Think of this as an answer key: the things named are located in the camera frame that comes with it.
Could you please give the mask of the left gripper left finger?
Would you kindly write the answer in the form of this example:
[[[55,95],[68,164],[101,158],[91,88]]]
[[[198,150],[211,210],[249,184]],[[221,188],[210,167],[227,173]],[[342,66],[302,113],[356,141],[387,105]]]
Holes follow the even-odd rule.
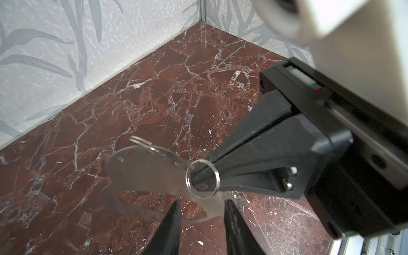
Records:
[[[180,249],[181,216],[181,202],[176,200],[142,254],[178,255]]]

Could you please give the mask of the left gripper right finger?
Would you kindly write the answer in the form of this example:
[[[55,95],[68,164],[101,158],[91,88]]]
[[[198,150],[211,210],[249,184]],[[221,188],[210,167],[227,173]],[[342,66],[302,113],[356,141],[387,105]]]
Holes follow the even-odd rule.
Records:
[[[265,255],[232,200],[225,201],[224,225],[228,255]]]

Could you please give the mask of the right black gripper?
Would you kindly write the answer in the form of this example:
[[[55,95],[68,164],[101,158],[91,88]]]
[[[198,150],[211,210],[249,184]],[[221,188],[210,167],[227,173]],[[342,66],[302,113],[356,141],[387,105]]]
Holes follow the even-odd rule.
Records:
[[[408,129],[304,62],[259,75],[261,101],[216,148],[215,166],[289,167],[221,178],[219,192],[307,200],[334,239],[408,227]]]

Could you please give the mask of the silver split keyring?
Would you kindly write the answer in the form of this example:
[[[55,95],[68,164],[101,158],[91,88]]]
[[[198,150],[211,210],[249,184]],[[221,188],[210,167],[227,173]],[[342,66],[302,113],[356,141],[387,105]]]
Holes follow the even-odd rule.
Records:
[[[187,168],[185,183],[187,190],[194,198],[207,200],[219,191],[221,177],[211,161],[197,159]]]

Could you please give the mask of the metal key holder plate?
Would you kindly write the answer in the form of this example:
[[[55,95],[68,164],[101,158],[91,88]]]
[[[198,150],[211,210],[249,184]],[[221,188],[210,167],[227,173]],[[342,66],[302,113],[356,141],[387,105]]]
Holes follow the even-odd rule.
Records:
[[[170,150],[154,146],[130,146],[114,153],[107,163],[107,174],[112,182],[99,194],[101,205],[110,211],[161,222],[165,213],[126,204],[120,200],[122,191],[148,191],[185,198],[197,203],[207,214],[197,220],[183,218],[183,225],[194,225],[224,215],[224,201],[232,200],[241,213],[248,201],[239,192],[218,192],[207,200],[195,198],[187,189],[185,177],[190,163]]]

